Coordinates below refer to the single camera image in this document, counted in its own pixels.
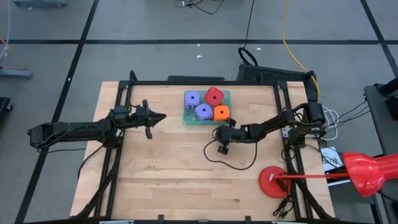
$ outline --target yellow cable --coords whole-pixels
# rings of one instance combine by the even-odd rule
[[[290,56],[292,56],[292,58],[296,61],[297,65],[299,65],[305,72],[308,72],[308,69],[305,68],[298,60],[296,57],[294,57],[293,53],[290,51],[289,47],[286,44],[286,40],[285,40],[285,24],[286,24],[286,17],[287,17],[287,8],[289,7],[289,0],[286,0],[286,5],[285,5],[285,10],[284,10],[284,16],[283,16],[283,20],[282,20],[282,40],[284,42],[284,45],[287,49],[287,51],[289,52]],[[319,86],[317,81],[315,80],[315,78],[313,76],[311,76],[311,79],[313,81],[313,83],[315,84],[315,88],[317,89],[317,96],[318,96],[318,100],[320,97],[320,91],[319,91]]]

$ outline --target red lamp shade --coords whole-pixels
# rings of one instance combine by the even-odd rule
[[[386,180],[398,178],[398,154],[372,158],[358,152],[346,152],[343,160],[351,180],[363,197],[379,191]]]

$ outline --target white paper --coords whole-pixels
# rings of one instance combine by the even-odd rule
[[[341,161],[340,156],[336,152],[336,149],[334,147],[326,147],[321,149],[321,152],[325,159],[335,165],[336,167],[341,167],[343,166],[343,161]],[[323,160],[323,170],[328,171],[335,169],[336,167],[330,165],[327,161]]]

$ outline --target orange cube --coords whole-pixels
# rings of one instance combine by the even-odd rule
[[[229,118],[229,107],[225,105],[219,105],[214,108],[214,120],[225,121]]]

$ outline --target black cable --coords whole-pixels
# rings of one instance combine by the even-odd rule
[[[80,165],[79,167],[79,171],[77,172],[77,179],[79,179],[80,177],[80,172],[81,172],[81,168],[83,168],[84,164],[87,162],[87,160],[91,157],[93,157],[100,149],[102,149],[104,145],[102,144],[99,148],[97,148],[93,153],[91,153]]]
[[[246,44],[247,44],[247,42],[248,42],[249,28],[250,28],[250,21],[251,21],[251,14],[252,14],[252,12],[253,12],[253,6],[254,6],[254,2],[255,2],[255,1],[256,1],[256,0],[253,0],[253,2],[251,3],[250,16],[249,16],[249,22],[248,22],[248,29],[247,29],[247,31],[246,31],[246,38],[245,38],[245,40],[244,40],[244,46],[243,46],[243,48],[246,47]]]
[[[249,35],[250,22],[251,22],[251,14],[252,14],[252,12],[253,12],[253,6],[254,6],[254,2],[255,2],[255,1],[256,1],[256,0],[253,0],[253,2],[252,2],[252,4],[251,4],[250,16],[249,16],[249,22],[248,22],[248,29],[247,29],[247,31],[246,31],[246,38],[245,38],[245,40],[244,40],[244,46],[238,48],[238,53],[239,53],[239,56],[241,57],[242,61],[243,61],[246,65],[252,65],[252,64],[243,56],[243,53],[242,53],[242,52],[246,53],[246,54],[249,56],[249,58],[253,61],[253,63],[254,63],[255,66],[259,66],[258,63],[257,63],[257,60],[256,60],[256,58],[253,56],[253,54],[250,53],[250,51],[248,51],[248,50],[246,49],[246,44],[248,43],[248,35]]]
[[[198,3],[193,3],[193,2],[191,1],[192,6],[195,6],[196,8],[198,8],[199,10],[201,10],[202,12],[205,12],[205,13],[210,14],[210,15],[216,14],[216,12],[220,9],[220,7],[221,7],[221,5],[222,5],[223,3],[224,3],[224,0],[221,1],[220,5],[217,7],[216,11],[214,11],[214,12],[208,12],[208,11],[202,9],[201,7],[197,6]]]
[[[298,113],[298,112],[294,112],[294,115],[296,115],[298,118],[299,118],[299,120],[302,122],[303,121],[303,119],[304,119],[304,115],[302,114],[302,113]]]
[[[87,127],[96,128],[96,129],[98,129],[99,131],[101,131],[101,133],[102,133],[103,136],[105,136],[104,131],[103,131],[101,128],[99,128],[99,127],[97,127],[97,126],[93,126],[93,125],[83,125],[83,126],[80,126],[80,127],[74,128],[74,129],[71,129],[71,130],[69,130],[69,131],[67,131],[67,132],[65,132],[65,133],[63,133],[63,134],[61,134],[59,137],[55,138],[53,141],[49,142],[48,144],[45,144],[47,141],[50,140],[50,138],[51,138],[52,136],[55,135],[55,134],[51,134],[51,135],[50,135],[46,140],[44,140],[42,143],[35,145],[35,147],[39,147],[39,148],[48,147],[48,146],[50,146],[50,145],[52,145],[52,144],[57,143],[61,138],[63,138],[64,136],[66,136],[66,135],[69,134],[70,132],[76,131],[76,130],[79,130],[79,129],[82,129],[82,128],[87,128]]]
[[[398,203],[398,201],[395,200],[395,199],[393,199],[392,197],[387,196],[387,195],[381,193],[380,191],[379,191],[378,193],[379,193],[382,197],[385,197],[386,199],[390,200],[391,202]]]
[[[346,119],[346,120],[344,120],[344,121],[339,121],[339,122],[337,122],[336,124],[343,124],[343,123],[345,123],[345,122],[347,122],[347,121],[351,121],[352,119],[357,118],[356,115],[362,113],[364,110],[366,110],[366,109],[368,109],[368,108],[369,108],[369,106],[365,106],[360,112],[357,112],[357,113],[355,113],[354,115],[352,115],[350,118],[348,118],[348,119]]]
[[[200,3],[202,3],[204,0],[200,0],[200,1],[198,1],[198,2],[196,2],[196,3],[193,3],[192,1],[190,1],[191,3],[188,3],[188,4],[186,4],[186,5],[181,5],[181,6],[177,6],[175,3],[177,3],[177,2],[183,2],[183,1],[189,1],[189,0],[176,0],[175,2],[174,2],[174,7],[191,7],[191,6],[193,6],[193,5],[197,5],[197,4],[200,4]]]
[[[251,164],[248,165],[248,166],[245,167],[245,168],[237,168],[237,167],[231,166],[231,165],[229,165],[228,163],[223,162],[223,161],[214,161],[214,160],[211,160],[211,159],[209,159],[209,157],[207,157],[207,155],[206,155],[206,148],[207,148],[207,146],[209,146],[211,143],[213,143],[213,142],[215,142],[215,141],[217,141],[217,139],[214,139],[214,140],[210,141],[210,142],[207,143],[206,146],[203,148],[203,154],[205,155],[206,159],[207,159],[208,161],[210,161],[210,162],[219,162],[219,163],[222,163],[222,164],[224,164],[224,165],[226,165],[226,166],[228,166],[228,167],[230,167],[230,168],[232,168],[232,169],[234,169],[234,170],[247,170],[247,169],[249,169],[250,167],[253,166],[253,164],[255,163],[255,161],[256,161],[256,159],[257,159],[257,143],[256,143],[256,152],[255,152],[255,154],[254,154],[253,162],[251,162]]]
[[[69,151],[80,151],[80,150],[85,150],[85,149],[86,149],[86,148],[81,148],[81,149],[57,149],[57,150],[53,150],[53,151],[48,151],[47,154],[48,154],[48,153],[53,153],[53,152],[63,152],[63,151],[68,151],[68,152],[69,152]]]
[[[293,201],[290,200],[290,198],[292,197],[292,194],[288,194],[286,196],[286,198],[284,198],[281,203],[279,204],[278,208],[272,213],[273,216],[277,216],[279,214],[279,218],[285,218],[285,216],[293,209]],[[286,209],[286,205],[288,203],[292,203],[292,206],[290,209],[288,209],[287,211],[285,211]]]
[[[296,155],[297,155],[296,150],[294,149],[294,155],[293,155],[289,160],[287,160],[287,159],[284,157],[284,152],[285,152],[285,149],[283,149],[283,150],[280,152],[280,156],[281,156],[282,160],[285,161],[285,162],[291,162],[291,161],[296,157]]]
[[[354,119],[356,119],[356,118],[358,118],[358,117],[361,117],[361,116],[363,116],[363,115],[365,115],[365,114],[367,114],[367,113],[369,113],[370,112],[370,110],[369,111],[367,111],[367,112],[365,112],[365,113],[362,113],[362,114],[360,114],[360,115],[358,115],[358,116],[355,116],[355,117],[350,117],[350,119],[347,119],[347,120],[345,120],[345,121],[342,121],[342,122],[339,122],[339,123],[337,123],[337,124],[340,124],[339,126],[337,126],[336,128],[339,128],[339,127],[341,127],[343,124],[345,124],[345,122],[347,122],[347,121],[352,121],[352,120],[354,120]]]
[[[360,104],[358,104],[354,109],[352,109],[352,110],[349,110],[349,111],[347,111],[347,112],[345,112],[345,113],[343,113],[340,117],[339,117],[339,119],[341,119],[343,116],[345,116],[345,115],[347,115],[347,114],[349,114],[350,112],[352,112],[352,111],[354,111],[354,110],[356,110],[356,109],[358,109],[361,105],[363,105],[364,103],[366,103],[366,99],[362,102],[362,103],[360,103]],[[334,121],[333,123],[330,123],[328,126],[326,126],[326,127],[324,127],[324,129],[325,128],[327,128],[327,127],[329,127],[329,126],[332,126],[332,125],[334,125],[339,119],[337,119],[336,121]]]

